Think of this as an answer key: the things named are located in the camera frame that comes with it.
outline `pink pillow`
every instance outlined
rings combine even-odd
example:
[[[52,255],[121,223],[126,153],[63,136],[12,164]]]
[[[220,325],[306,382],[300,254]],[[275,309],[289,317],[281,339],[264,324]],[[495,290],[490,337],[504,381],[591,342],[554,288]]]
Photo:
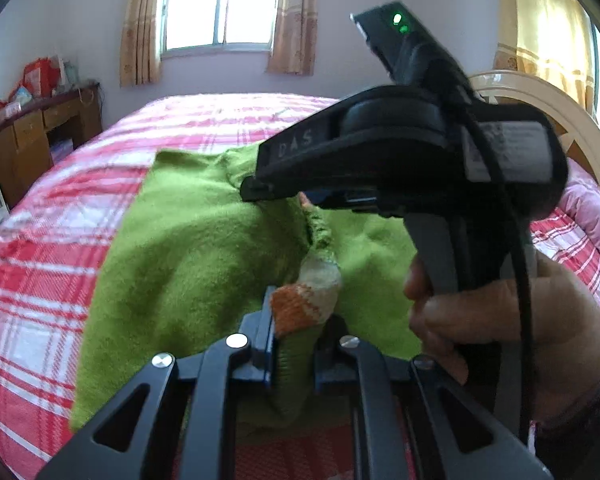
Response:
[[[559,206],[582,228],[600,252],[600,188],[577,162],[569,158],[568,163],[569,179]]]

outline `cream headboard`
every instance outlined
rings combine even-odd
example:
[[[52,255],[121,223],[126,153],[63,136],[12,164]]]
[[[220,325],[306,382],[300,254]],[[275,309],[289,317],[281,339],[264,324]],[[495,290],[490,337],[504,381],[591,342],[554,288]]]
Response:
[[[488,102],[504,98],[542,110],[557,123],[556,132],[565,153],[600,184],[600,129],[571,97],[540,78],[510,70],[479,73],[470,81]]]

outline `black cable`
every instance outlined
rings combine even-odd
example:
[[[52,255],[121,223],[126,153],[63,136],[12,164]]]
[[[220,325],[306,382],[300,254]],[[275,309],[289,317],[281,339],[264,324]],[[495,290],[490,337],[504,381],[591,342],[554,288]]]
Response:
[[[505,186],[506,179],[496,153],[484,132],[478,126],[477,120],[466,107],[457,110],[461,123],[467,128],[473,139],[484,165],[487,168],[491,182],[496,186],[498,198],[506,215],[505,234],[511,251],[511,261],[518,292],[518,307],[520,310],[520,341],[522,352],[522,376],[520,399],[520,434],[518,437],[524,443],[528,441],[529,425],[532,416],[534,400],[534,346],[531,314],[531,289],[528,270],[526,268],[525,249],[518,229],[516,211],[511,203]]]

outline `silver screw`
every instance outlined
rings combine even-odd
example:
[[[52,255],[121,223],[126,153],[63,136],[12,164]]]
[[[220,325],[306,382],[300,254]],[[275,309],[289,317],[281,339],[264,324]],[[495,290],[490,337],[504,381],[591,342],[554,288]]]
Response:
[[[244,348],[248,342],[249,339],[244,334],[231,334],[226,339],[226,345],[231,348]]]
[[[171,363],[173,363],[173,356],[167,353],[154,355],[154,358],[151,359],[151,364],[156,368],[166,368],[171,366]]]
[[[413,364],[418,370],[433,370],[436,362],[428,355],[419,355],[413,359]]]
[[[343,348],[358,348],[360,339],[354,335],[345,335],[340,338],[340,346]]]

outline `qr code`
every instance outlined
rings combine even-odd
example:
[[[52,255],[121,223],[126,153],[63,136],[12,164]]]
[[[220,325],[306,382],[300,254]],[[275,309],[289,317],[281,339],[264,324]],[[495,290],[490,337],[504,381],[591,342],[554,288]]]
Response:
[[[499,163],[503,165],[509,163],[509,147],[507,145],[507,137],[502,123],[483,123],[480,125],[480,129],[489,141],[491,149],[493,149],[498,157]],[[469,139],[468,144],[471,161],[476,164],[482,163],[482,156],[480,155],[480,151],[475,145],[473,138]]]

